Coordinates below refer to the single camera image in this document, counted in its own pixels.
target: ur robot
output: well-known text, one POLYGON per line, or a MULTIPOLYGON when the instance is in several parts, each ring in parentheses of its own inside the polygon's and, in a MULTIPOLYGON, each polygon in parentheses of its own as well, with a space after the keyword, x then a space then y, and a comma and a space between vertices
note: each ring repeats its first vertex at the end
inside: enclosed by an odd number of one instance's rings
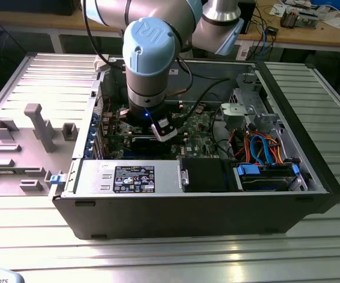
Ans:
POLYGON ((243 26, 237 0, 85 0, 87 17, 124 31, 129 123, 160 142, 177 134, 165 98, 172 62, 187 42, 227 55, 243 26))

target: circuit board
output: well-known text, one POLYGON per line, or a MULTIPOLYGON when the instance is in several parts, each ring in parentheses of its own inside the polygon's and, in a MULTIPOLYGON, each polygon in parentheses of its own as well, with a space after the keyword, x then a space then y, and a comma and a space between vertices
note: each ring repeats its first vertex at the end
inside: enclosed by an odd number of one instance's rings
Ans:
MULTIPOLYGON (((192 106, 184 104, 173 118, 186 114, 192 106)), ((118 110, 104 113, 103 136, 106 159, 166 159, 176 160, 184 157, 219 158, 217 148, 210 133, 213 110, 198 106, 195 113, 178 129, 178 135, 160 143, 152 130, 131 126, 118 119, 118 110), (146 144, 147 150, 137 144, 146 144)))

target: open computer chassis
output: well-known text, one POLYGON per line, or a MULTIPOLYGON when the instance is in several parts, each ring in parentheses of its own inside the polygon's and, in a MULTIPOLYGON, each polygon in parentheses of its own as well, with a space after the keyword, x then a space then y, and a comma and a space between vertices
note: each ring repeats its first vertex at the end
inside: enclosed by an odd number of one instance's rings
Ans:
MULTIPOLYGON (((51 189, 78 238, 283 233, 340 201, 339 183, 265 63, 189 64, 231 80, 211 89, 166 143, 123 122, 125 74, 100 74, 64 191, 51 189)), ((169 87, 187 80, 174 64, 169 87)), ((186 94, 170 97, 173 117, 209 84, 195 78, 186 94)))

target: blue cable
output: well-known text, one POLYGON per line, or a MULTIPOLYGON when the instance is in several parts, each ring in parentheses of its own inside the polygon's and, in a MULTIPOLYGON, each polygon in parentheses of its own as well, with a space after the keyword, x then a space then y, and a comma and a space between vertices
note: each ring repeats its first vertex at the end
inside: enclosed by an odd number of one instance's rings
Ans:
POLYGON ((265 30, 264 30, 264 28, 263 28, 263 26, 262 26, 261 24, 259 24, 259 23, 257 22, 256 25, 258 25, 258 26, 262 29, 263 37, 264 37, 263 47, 262 47, 262 50, 261 50, 260 55, 259 55, 259 58, 258 58, 258 61, 259 61, 260 58, 262 57, 263 52, 264 52, 264 49, 265 49, 265 44, 266 44, 266 34, 265 34, 265 30))
POLYGON ((257 162, 259 162, 261 166, 264 165, 264 162, 262 162, 262 161, 260 160, 260 158, 258 158, 257 155, 256 155, 256 153, 255 153, 254 145, 255 145, 255 140, 256 140, 256 139, 262 139, 262 141, 263 141, 263 148, 264 148, 264 154, 265 154, 266 161, 267 161, 269 164, 275 164, 275 162, 274 162, 273 159, 272 159, 272 156, 271 156, 270 153, 269 153, 268 142, 266 141, 266 139, 265 139, 264 137, 259 136, 259 135, 256 135, 256 136, 254 136, 254 137, 251 139, 250 150, 251 150, 252 157, 255 158, 255 160, 256 160, 257 162))

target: warning label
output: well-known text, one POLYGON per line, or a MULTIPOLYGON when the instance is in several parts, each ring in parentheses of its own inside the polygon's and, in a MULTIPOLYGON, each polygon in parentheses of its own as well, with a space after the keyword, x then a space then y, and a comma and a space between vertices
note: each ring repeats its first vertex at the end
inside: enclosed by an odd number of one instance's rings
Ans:
POLYGON ((154 193, 154 166, 116 166, 115 193, 154 193))

